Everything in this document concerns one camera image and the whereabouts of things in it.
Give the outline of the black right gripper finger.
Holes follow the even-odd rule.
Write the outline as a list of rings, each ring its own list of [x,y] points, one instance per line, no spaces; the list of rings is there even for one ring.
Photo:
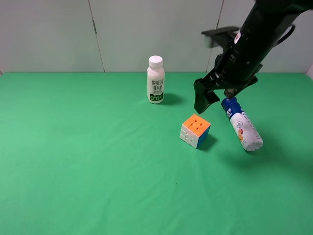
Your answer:
[[[194,109],[198,114],[202,114],[210,105],[220,101],[211,82],[205,82],[200,78],[194,82],[193,86],[195,91]]]
[[[232,99],[238,94],[238,89],[225,89],[224,95],[227,99]]]

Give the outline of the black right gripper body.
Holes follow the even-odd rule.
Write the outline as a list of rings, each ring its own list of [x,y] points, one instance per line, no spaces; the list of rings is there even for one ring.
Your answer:
[[[215,66],[203,79],[215,90],[238,89],[238,93],[257,83],[264,50],[258,47],[230,47],[219,54]]]

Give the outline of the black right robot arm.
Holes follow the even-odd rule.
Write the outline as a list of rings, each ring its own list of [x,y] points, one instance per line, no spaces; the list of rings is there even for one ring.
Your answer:
[[[221,46],[223,53],[217,56],[214,68],[194,82],[197,113],[220,100],[215,90],[223,90],[231,99],[257,83],[255,74],[263,59],[294,32],[295,19],[312,8],[311,0],[257,0],[242,27],[203,31],[211,41],[209,46]]]

